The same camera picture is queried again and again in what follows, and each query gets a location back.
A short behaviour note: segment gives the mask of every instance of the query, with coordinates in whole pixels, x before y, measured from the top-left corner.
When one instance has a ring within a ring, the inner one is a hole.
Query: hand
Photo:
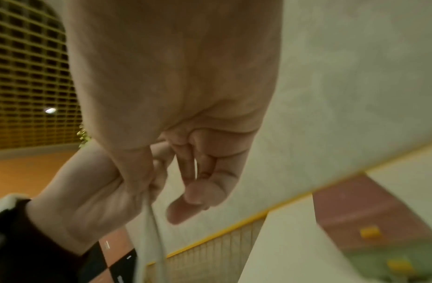
[[[174,152],[167,142],[152,145],[152,201],[165,186]],[[31,222],[58,245],[78,255],[121,227],[142,209],[142,192],[129,194],[118,169],[95,141],[88,142],[27,204]]]
[[[282,0],[67,2],[85,127],[134,194],[153,176],[149,145],[172,145],[185,192],[170,222],[220,204],[239,181],[274,92],[281,13]]]

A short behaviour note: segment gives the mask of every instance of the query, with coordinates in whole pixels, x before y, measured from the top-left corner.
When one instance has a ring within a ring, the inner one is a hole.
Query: green surface
[[[432,276],[432,241],[417,242],[407,246],[375,248],[345,254],[357,271],[367,278],[394,276],[387,266],[391,259],[407,259],[417,276]]]

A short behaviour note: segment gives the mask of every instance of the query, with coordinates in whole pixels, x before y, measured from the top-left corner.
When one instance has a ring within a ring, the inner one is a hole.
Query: white wall
[[[432,228],[432,148],[367,172]],[[315,222],[312,197],[271,212],[239,283],[361,283]]]

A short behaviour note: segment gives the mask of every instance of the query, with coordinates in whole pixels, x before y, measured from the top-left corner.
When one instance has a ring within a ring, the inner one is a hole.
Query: yellow edge
[[[417,156],[417,155],[420,155],[420,154],[424,154],[424,153],[426,153],[426,152],[428,152],[430,150],[432,150],[432,144],[418,147],[415,150],[408,151],[407,153],[403,154],[402,156],[399,156],[399,157],[396,157],[396,158],[391,158],[389,161],[384,162],[384,163],[382,163],[380,165],[371,167],[371,168],[366,169],[366,170],[360,170],[360,171],[358,171],[355,174],[351,174],[351,175],[349,175],[349,176],[347,176],[345,178],[341,178],[339,180],[331,182],[331,183],[329,183],[329,184],[327,184],[325,186],[322,186],[322,187],[320,187],[318,189],[312,190],[312,191],[307,192],[307,193],[302,193],[302,194],[300,194],[300,195],[298,195],[296,197],[293,197],[293,198],[291,198],[289,200],[283,201],[283,202],[281,202],[281,203],[279,203],[277,205],[274,205],[274,206],[272,206],[272,207],[270,207],[270,208],[268,208],[268,209],[266,209],[266,210],[264,210],[262,212],[259,212],[259,213],[255,214],[255,215],[251,216],[251,217],[248,217],[247,219],[244,219],[244,220],[242,220],[239,223],[236,223],[236,224],[234,224],[232,226],[229,226],[229,227],[227,227],[227,228],[225,228],[225,229],[223,229],[223,230],[221,230],[221,231],[219,231],[219,232],[217,232],[217,233],[215,233],[215,234],[213,234],[213,235],[211,235],[209,237],[206,237],[206,238],[204,238],[204,239],[202,239],[202,240],[200,240],[198,242],[195,242],[194,244],[191,244],[189,246],[186,246],[184,248],[176,250],[175,252],[168,254],[168,256],[166,258],[170,258],[170,257],[173,257],[173,256],[178,255],[180,253],[183,253],[183,252],[185,252],[185,251],[187,251],[189,249],[195,248],[195,247],[197,247],[197,246],[199,246],[201,244],[209,242],[209,241],[211,241],[211,240],[213,240],[215,238],[218,238],[218,237],[220,237],[222,235],[225,235],[225,234],[228,234],[230,232],[233,232],[234,230],[239,229],[240,227],[242,227],[244,225],[247,225],[247,224],[253,223],[253,222],[255,222],[255,221],[259,220],[259,219],[265,218],[267,216],[267,214],[269,212],[271,212],[271,211],[274,211],[274,210],[279,209],[279,208],[281,208],[283,206],[292,204],[292,203],[297,202],[299,200],[302,200],[302,199],[304,199],[306,197],[309,197],[309,196],[311,196],[316,191],[323,190],[323,189],[325,189],[327,187],[330,187],[330,186],[332,186],[334,184],[340,183],[343,180],[349,179],[349,178],[351,178],[351,177],[353,177],[355,175],[367,173],[367,172],[374,171],[374,170],[380,170],[383,167],[390,166],[390,165],[392,165],[392,164],[394,164],[396,162],[400,162],[400,161],[405,160],[405,159],[413,158],[414,156]]]

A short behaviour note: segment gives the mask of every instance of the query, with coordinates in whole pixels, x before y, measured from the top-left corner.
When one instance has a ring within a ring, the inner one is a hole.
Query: yellow object
[[[369,227],[365,227],[360,229],[360,236],[362,237],[362,239],[376,239],[376,238],[381,238],[382,237],[382,233],[380,232],[379,227],[377,226],[369,226]]]
[[[407,259],[390,259],[387,266],[394,274],[410,276],[416,273],[415,269]]]

